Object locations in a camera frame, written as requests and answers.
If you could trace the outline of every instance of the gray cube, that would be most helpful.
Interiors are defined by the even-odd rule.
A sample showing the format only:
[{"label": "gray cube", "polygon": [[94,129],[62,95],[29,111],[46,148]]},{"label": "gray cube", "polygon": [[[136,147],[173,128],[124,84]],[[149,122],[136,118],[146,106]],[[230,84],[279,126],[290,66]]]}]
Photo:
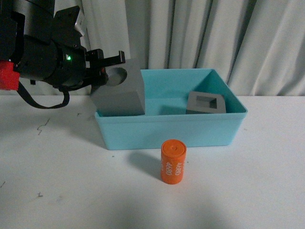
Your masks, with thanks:
[{"label": "gray cube", "polygon": [[226,113],[224,96],[204,92],[190,92],[186,108],[187,114]]},{"label": "gray cube", "polygon": [[106,67],[108,82],[91,91],[91,99],[103,116],[145,114],[144,81],[136,59]]}]

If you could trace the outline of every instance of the orange can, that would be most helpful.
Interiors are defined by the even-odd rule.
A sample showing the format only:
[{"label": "orange can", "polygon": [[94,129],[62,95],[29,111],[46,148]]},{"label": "orange can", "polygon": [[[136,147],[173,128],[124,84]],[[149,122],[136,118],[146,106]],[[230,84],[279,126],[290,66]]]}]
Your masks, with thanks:
[{"label": "orange can", "polygon": [[161,146],[161,179],[170,185],[183,178],[186,146],[182,141],[170,139]]}]

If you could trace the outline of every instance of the white table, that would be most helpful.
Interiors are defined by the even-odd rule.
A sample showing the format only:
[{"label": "white table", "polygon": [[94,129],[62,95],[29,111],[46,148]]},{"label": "white table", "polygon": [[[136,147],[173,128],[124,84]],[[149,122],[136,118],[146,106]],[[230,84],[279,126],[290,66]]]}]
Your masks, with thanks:
[{"label": "white table", "polygon": [[188,148],[167,185],[160,149],[105,149],[88,97],[0,96],[0,228],[304,229],[305,97],[239,98],[233,143]]}]

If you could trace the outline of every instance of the white curtain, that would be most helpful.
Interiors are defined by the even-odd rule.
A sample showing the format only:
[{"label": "white curtain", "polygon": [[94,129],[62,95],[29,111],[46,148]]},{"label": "white curtain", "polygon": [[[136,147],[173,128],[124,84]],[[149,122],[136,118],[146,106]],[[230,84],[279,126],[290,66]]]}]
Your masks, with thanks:
[{"label": "white curtain", "polygon": [[88,21],[82,44],[105,57],[123,50],[142,69],[214,68],[236,95],[305,95],[304,0],[65,0],[55,10],[74,5]]}]

